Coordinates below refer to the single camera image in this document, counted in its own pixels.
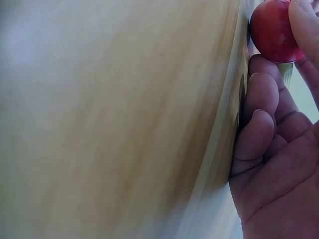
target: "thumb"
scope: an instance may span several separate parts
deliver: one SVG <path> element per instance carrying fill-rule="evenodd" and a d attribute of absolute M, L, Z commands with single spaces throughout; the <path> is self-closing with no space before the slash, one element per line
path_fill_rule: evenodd
<path fill-rule="evenodd" d="M 291 0 L 289 20 L 299 48 L 319 69 L 319 18 L 309 0 Z"/>

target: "skin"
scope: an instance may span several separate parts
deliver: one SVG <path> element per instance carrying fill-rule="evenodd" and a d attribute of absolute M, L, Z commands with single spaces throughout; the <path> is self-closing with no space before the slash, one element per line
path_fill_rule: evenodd
<path fill-rule="evenodd" d="M 289 17 L 319 107 L 319 18 L 308 0 L 292 0 Z M 249 75 L 230 177 L 244 238 L 319 239 L 319 122 L 299 112 L 276 64 L 255 55 Z"/>

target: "light wood grain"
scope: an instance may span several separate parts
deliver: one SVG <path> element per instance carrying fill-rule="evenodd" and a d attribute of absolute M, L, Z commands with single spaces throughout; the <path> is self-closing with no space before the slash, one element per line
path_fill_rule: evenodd
<path fill-rule="evenodd" d="M 245 0 L 4 0 L 0 238 L 227 238 Z"/>

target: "tomato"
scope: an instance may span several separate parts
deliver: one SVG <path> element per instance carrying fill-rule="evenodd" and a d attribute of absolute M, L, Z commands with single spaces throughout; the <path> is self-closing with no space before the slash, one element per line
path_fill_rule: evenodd
<path fill-rule="evenodd" d="M 291 30 L 287 0 L 266 0 L 253 11 L 250 34 L 259 52 L 277 63 L 292 63 L 304 54 Z"/>

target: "red tomato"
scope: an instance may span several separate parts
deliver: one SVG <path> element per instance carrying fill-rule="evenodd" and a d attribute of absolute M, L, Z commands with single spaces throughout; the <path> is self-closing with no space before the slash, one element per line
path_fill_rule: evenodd
<path fill-rule="evenodd" d="M 292 63 L 304 54 L 291 30 L 287 0 L 266 0 L 253 11 L 251 38 L 260 53 L 277 63 Z"/>

